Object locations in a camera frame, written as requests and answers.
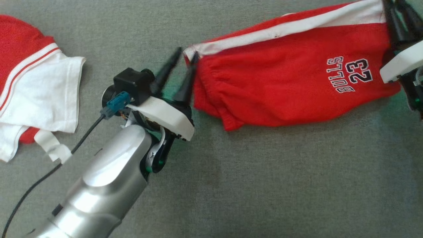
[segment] white fabric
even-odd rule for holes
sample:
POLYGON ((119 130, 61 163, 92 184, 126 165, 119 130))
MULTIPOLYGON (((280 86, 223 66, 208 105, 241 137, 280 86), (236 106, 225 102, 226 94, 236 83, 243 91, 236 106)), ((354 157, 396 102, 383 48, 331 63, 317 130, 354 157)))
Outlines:
POLYGON ((191 60, 196 51, 200 56, 213 55, 223 50, 280 38, 318 27, 384 22, 386 20, 381 0, 363 0, 315 17, 285 22, 274 27, 215 42, 195 44, 184 50, 184 55, 191 60))
POLYGON ((82 57, 50 56, 14 84, 0 122, 73 133, 78 124, 82 57))
POLYGON ((52 161, 60 159, 63 164, 72 156, 69 148, 64 144, 60 144, 51 131, 39 130, 34 136, 34 139, 48 154, 52 161))
POLYGON ((26 126, 0 123, 0 159, 9 162, 18 150, 19 137, 28 129, 26 126))
POLYGON ((0 105, 6 101, 0 110, 0 159, 3 161, 14 157, 19 138, 29 127, 68 133, 76 130, 78 91, 85 58, 67 57, 56 47, 51 44, 23 60, 8 76, 15 80, 10 95, 6 96, 4 91, 0 96, 0 105))
POLYGON ((7 104, 10 100, 9 98, 6 98, 8 96, 7 91, 9 91, 9 88, 11 87, 11 91, 14 89, 14 85, 12 84, 12 81, 19 81, 22 75, 24 75, 29 70, 35 68, 37 65, 41 64, 44 60, 48 59, 49 56, 60 52, 59 47, 56 43, 51 43, 48 46, 44 47, 43 49, 39 50, 35 54, 29 56, 28 58, 22 60, 18 65, 16 65, 13 70, 9 73, 9 76, 6 79, 6 84, 4 85, 3 92, 0 95, 0 105, 3 105, 3 102, 6 101, 5 107, 7 107, 7 104))

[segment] blue connector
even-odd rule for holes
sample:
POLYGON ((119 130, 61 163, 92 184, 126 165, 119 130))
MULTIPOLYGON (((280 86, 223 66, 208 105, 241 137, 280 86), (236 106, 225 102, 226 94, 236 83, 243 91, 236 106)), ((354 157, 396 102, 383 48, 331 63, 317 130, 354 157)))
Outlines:
POLYGON ((104 115, 104 119, 108 120, 115 115, 116 112, 124 109, 130 102, 131 96, 127 92, 123 91, 108 101, 107 105, 100 111, 100 113, 104 115))

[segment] white plastic part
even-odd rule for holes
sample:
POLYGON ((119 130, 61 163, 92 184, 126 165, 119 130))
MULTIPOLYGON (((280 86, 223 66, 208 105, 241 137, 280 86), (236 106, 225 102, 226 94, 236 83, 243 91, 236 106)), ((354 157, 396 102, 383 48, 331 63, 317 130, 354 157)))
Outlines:
POLYGON ((187 116, 162 99, 149 97, 139 106, 130 104, 127 107, 143 114, 149 121, 163 126, 176 135, 181 135, 187 141, 194 135, 194 126, 187 116))
POLYGON ((60 144, 51 131, 39 130, 35 134, 34 140, 44 149, 52 161, 60 159, 61 163, 64 164, 72 156, 69 148, 60 144))
POLYGON ((384 83, 388 83, 396 81, 398 75, 403 75, 421 66, 423 66, 423 41, 397 54, 380 69, 380 76, 384 83))

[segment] gray fabric surface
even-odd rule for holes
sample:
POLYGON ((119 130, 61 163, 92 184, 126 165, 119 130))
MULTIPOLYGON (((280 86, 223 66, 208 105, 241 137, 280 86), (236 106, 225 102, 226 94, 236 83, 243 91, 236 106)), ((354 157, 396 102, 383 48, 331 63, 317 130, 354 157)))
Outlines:
MULTIPOLYGON (((77 132, 57 133, 72 147, 99 116, 103 90, 121 70, 154 71, 177 46, 343 2, 0 0, 0 14, 54 36, 68 56, 87 58, 77 132)), ((423 12, 421 0, 413 3, 423 12)), ((167 92, 184 71, 183 64, 175 70, 167 92)), ((175 143, 164 170, 151 176, 111 237, 423 237, 423 128, 403 92, 312 125, 227 133, 203 113, 195 111, 194 121, 192 141, 175 143)), ((102 122, 28 197, 8 237, 42 222, 122 123, 102 122)), ((53 166, 37 145, 23 145, 10 163, 0 163, 1 227, 26 189, 53 166)))

